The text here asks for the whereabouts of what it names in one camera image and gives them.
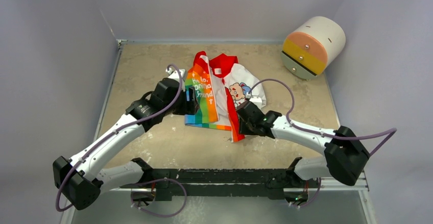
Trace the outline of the rainbow red white kids jacket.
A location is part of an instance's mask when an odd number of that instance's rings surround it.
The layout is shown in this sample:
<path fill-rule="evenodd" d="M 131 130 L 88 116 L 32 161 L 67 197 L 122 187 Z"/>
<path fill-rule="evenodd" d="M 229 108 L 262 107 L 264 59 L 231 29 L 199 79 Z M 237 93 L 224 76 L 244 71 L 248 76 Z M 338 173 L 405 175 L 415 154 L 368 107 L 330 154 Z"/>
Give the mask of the rainbow red white kids jacket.
<path fill-rule="evenodd" d="M 239 64 L 236 56 L 220 54 L 209 59 L 205 51 L 196 53 L 185 86 L 195 88 L 200 106 L 195 115 L 185 116 L 185 125 L 230 131 L 232 142 L 245 138 L 238 132 L 236 109 L 246 101 L 246 92 L 252 92 L 257 107 L 267 104 L 259 79 Z"/>

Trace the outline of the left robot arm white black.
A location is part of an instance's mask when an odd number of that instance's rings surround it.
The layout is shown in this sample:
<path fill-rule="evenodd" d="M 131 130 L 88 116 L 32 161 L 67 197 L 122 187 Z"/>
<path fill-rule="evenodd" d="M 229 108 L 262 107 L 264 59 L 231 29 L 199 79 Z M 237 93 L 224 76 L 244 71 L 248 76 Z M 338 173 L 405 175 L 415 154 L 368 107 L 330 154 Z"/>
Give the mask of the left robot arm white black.
<path fill-rule="evenodd" d="M 120 119 L 81 152 L 53 162 L 56 199 L 65 196 L 70 207 L 89 207 L 108 188 L 104 166 L 126 145 L 162 122 L 167 114 L 194 115 L 199 108 L 196 91 L 177 79 L 164 78 L 125 110 Z"/>

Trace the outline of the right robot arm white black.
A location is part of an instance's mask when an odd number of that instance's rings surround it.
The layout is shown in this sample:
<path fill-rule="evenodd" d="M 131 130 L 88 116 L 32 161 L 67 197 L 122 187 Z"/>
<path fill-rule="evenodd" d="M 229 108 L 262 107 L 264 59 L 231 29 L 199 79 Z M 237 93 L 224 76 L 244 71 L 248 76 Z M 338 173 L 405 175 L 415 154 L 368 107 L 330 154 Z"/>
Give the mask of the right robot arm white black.
<path fill-rule="evenodd" d="M 238 106 L 236 112 L 241 134 L 287 140 L 320 153 L 319 157 L 301 158 L 291 164 L 286 179 L 294 187 L 306 180 L 326 177 L 353 186 L 370 158 L 348 127 L 332 130 L 309 126 L 288 120 L 279 112 L 263 113 L 250 101 Z"/>

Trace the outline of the round pastel drawer cabinet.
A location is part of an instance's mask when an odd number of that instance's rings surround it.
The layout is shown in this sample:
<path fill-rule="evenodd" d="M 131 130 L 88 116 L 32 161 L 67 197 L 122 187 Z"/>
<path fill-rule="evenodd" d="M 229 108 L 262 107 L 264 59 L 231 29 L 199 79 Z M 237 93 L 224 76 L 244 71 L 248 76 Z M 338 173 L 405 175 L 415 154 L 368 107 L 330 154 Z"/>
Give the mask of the round pastel drawer cabinet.
<path fill-rule="evenodd" d="M 285 38 L 282 63 L 298 78 L 311 80 L 324 72 L 345 44 L 346 35 L 340 25 L 327 17 L 315 16 Z"/>

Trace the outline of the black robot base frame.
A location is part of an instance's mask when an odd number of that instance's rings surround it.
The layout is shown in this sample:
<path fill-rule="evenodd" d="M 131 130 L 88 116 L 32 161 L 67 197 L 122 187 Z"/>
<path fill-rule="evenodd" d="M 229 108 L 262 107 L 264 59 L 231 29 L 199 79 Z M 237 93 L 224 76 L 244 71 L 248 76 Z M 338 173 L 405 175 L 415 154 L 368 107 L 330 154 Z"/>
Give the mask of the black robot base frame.
<path fill-rule="evenodd" d="M 134 189 L 151 188 L 156 201 L 171 201 L 174 196 L 267 197 L 296 204 L 308 200 L 308 190 L 318 180 L 302 180 L 289 168 L 265 169 L 176 169 L 152 168 L 141 158 L 134 158 L 141 172 Z"/>

